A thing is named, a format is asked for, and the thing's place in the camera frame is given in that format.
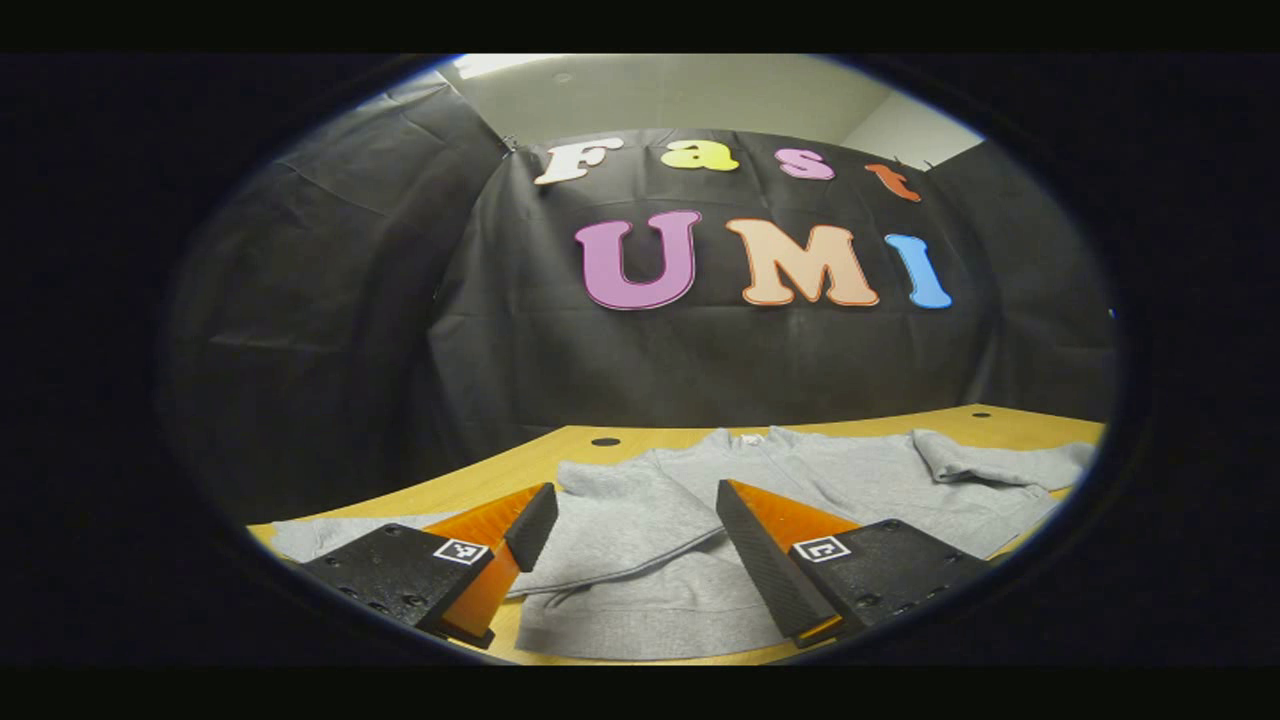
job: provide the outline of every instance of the ceiling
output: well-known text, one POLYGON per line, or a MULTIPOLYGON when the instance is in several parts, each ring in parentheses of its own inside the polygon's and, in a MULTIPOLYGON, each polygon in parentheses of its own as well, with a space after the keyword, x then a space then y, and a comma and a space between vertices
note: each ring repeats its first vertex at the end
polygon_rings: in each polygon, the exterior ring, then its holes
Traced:
POLYGON ((603 131, 716 128, 842 145, 892 88, 810 55, 562 55, 463 79, 436 70, 521 145, 603 131))

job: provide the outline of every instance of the purple letter u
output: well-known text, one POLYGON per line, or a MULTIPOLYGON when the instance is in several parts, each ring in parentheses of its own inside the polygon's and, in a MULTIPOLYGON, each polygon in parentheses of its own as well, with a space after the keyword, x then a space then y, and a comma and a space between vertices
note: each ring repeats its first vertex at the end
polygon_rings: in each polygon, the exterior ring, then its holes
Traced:
POLYGON ((662 233, 662 277, 634 283, 622 273, 622 238, 631 223, 612 220, 588 225, 573 236, 582 243, 582 279, 591 300, 614 310, 646 310, 680 300, 694 286, 694 210, 675 210, 649 218, 662 233))

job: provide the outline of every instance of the wooden table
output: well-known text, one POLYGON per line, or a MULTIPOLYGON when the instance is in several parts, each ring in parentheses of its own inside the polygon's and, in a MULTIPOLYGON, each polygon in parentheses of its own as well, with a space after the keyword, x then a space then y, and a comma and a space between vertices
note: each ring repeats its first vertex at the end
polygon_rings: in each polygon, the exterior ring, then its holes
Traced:
MULTIPOLYGON (((1070 442, 1101 441, 1103 425, 1085 420, 1073 420, 1053 415, 1007 410, 989 405, 965 405, 947 410, 854 420, 846 423, 820 423, 787 425, 799 432, 813 432, 838 437, 877 437, 906 433, 928 428, 946 434, 960 445, 972 447, 1001 447, 1006 450, 1039 450, 1070 442)), ((297 518, 384 518, 467 510, 483 502, 497 500, 518 489, 547 482, 556 482, 561 461, 608 465, 621 462, 655 447, 686 448, 696 445, 708 428, 595 428, 570 425, 548 433, 535 441, 495 455, 475 465, 462 468, 429 482, 404 488, 365 502, 328 512, 297 518), (591 439, 609 437, 621 442, 612 446, 591 445, 591 439)), ((768 428, 732 428, 732 434, 763 434, 768 428)), ((1052 493, 1065 497, 1068 491, 1052 493)), ((252 525, 250 532, 270 547, 275 529, 270 524, 252 525)), ((1000 552, 1012 550, 1029 536, 1010 542, 1000 552)), ((790 642, 717 657, 660 662, 608 662, 554 657, 515 648, 520 628, 522 598, 508 600, 492 623, 497 635, 488 655, 524 665, 758 665, 796 655, 790 642)))

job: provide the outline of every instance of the ceiling light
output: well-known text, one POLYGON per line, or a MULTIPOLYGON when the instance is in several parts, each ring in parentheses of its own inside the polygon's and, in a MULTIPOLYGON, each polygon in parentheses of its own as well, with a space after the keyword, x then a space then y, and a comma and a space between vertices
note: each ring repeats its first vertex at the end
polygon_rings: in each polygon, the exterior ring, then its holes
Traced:
POLYGON ((543 55, 500 55, 500 54, 471 54, 463 55, 453 61, 453 65, 458 68, 458 77, 462 79, 471 79, 474 77, 483 76, 485 73, 492 73, 494 70, 500 70, 504 68, 512 68, 516 65, 524 65, 525 63, 532 63, 535 60, 547 60, 549 58, 562 58, 564 53, 556 54, 543 54, 543 55))

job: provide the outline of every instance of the gray sweatshirt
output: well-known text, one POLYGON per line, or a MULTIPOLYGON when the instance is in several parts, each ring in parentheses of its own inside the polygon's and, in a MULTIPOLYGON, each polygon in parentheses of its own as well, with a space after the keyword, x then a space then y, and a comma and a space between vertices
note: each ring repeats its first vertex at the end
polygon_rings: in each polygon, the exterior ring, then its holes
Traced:
MULTIPOLYGON (((771 428, 736 438, 717 429, 687 450, 617 465, 562 462, 559 519, 511 589, 526 596, 516 647, 639 661, 783 642, 716 515, 723 478, 859 524, 897 518, 989 557, 1042 520, 1056 506, 1050 491, 1075 483, 1092 455, 1087 443, 964 447, 927 429, 836 438, 771 428)), ((310 560, 358 536, 343 523, 278 523, 276 548, 310 560)))

